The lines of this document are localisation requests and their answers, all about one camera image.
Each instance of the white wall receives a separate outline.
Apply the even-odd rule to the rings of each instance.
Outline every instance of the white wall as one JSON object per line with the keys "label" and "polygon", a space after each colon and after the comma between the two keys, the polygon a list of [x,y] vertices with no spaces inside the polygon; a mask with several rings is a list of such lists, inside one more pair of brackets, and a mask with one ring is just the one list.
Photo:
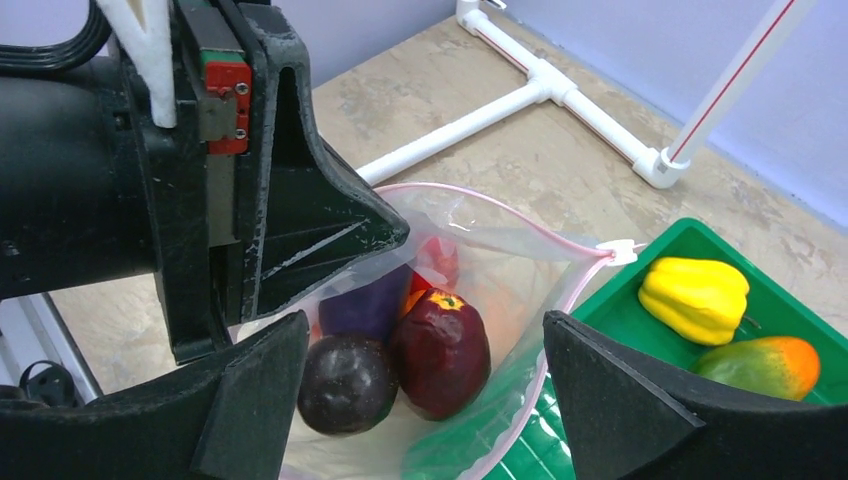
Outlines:
{"label": "white wall", "polygon": [[[447,18],[453,0],[274,0],[310,49],[314,84]],[[684,122],[771,0],[511,0],[509,12]],[[0,0],[0,43],[79,30],[87,0]],[[848,2],[819,0],[711,142],[848,227]]]}
{"label": "white wall", "polygon": [[[683,123],[771,0],[512,0],[509,12]],[[819,0],[710,138],[848,227],[848,2]]]}
{"label": "white wall", "polygon": [[[303,38],[313,85],[346,72],[427,29],[454,0],[273,0]],[[47,45],[79,32],[88,0],[0,0],[0,44]]]}

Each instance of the yellow bell pepper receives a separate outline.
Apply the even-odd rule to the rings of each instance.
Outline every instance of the yellow bell pepper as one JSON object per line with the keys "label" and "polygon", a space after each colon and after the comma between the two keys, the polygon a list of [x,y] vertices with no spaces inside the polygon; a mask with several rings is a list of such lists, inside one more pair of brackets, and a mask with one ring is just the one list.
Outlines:
{"label": "yellow bell pepper", "polygon": [[664,257],[651,264],[638,296],[645,310],[681,337],[718,346],[733,340],[750,289],[745,276],[724,262]]}

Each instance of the table surface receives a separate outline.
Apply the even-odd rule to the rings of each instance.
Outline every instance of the table surface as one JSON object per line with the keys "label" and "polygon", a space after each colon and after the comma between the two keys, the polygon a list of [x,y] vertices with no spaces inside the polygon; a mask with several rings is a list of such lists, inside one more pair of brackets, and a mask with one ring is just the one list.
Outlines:
{"label": "table surface", "polygon": [[[677,129],[649,108],[504,19],[613,118],[660,148]],[[360,167],[525,83],[523,74],[447,20],[314,92],[325,138]],[[672,189],[650,188],[607,144],[551,102],[534,105],[391,181],[472,187],[542,224],[600,240],[650,241],[695,217],[843,334],[845,236],[708,149]],[[106,393],[175,368],[150,275],[53,292]]]}

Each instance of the green tray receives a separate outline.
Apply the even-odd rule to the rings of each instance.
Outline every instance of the green tray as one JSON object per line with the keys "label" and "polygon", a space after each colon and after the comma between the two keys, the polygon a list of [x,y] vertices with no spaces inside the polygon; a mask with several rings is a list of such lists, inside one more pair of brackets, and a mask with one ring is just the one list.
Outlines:
{"label": "green tray", "polygon": [[[805,402],[848,403],[848,340],[777,285],[701,222],[675,222],[583,303],[573,316],[609,337],[672,365],[689,368],[706,347],[695,345],[654,319],[636,292],[648,266],[666,256],[714,259],[738,268],[748,279],[747,315],[761,329],[743,322],[734,340],[794,335],[809,341],[821,357],[821,377]],[[574,469],[550,377],[520,439],[487,479],[573,479]]]}

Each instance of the plastic bag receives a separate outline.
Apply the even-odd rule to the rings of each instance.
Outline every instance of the plastic bag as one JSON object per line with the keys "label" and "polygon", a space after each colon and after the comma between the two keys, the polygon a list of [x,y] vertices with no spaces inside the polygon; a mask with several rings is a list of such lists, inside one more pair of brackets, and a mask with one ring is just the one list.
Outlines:
{"label": "plastic bag", "polygon": [[[403,394],[388,418],[350,437],[322,436],[295,413],[280,478],[482,478],[515,442],[539,397],[547,373],[543,313],[571,311],[580,291],[615,254],[569,241],[468,189],[407,183],[376,191],[408,220],[407,242],[355,264],[287,312],[303,309],[314,325],[321,300],[409,265],[433,285],[452,284],[480,312],[492,374],[470,406],[443,422],[421,419]],[[433,239],[441,254],[458,260],[456,278],[434,268]],[[253,325],[239,337],[259,328]]]}

